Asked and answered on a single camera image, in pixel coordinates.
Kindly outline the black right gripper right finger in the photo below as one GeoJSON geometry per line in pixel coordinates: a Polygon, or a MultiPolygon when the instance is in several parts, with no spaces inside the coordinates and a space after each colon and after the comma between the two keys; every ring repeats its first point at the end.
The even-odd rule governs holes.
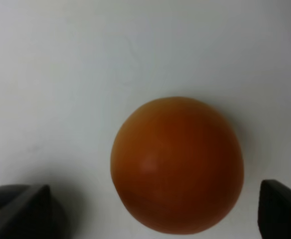
{"type": "Polygon", "coordinates": [[[291,189],[277,180],[263,180],[258,205],[263,239],[291,239],[291,189]]]}

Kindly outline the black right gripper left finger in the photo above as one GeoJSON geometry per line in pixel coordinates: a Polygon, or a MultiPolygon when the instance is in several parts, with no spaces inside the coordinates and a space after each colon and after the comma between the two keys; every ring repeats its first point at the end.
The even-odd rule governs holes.
{"type": "Polygon", "coordinates": [[[50,239],[51,194],[48,185],[30,185],[0,209],[0,239],[50,239]]]}

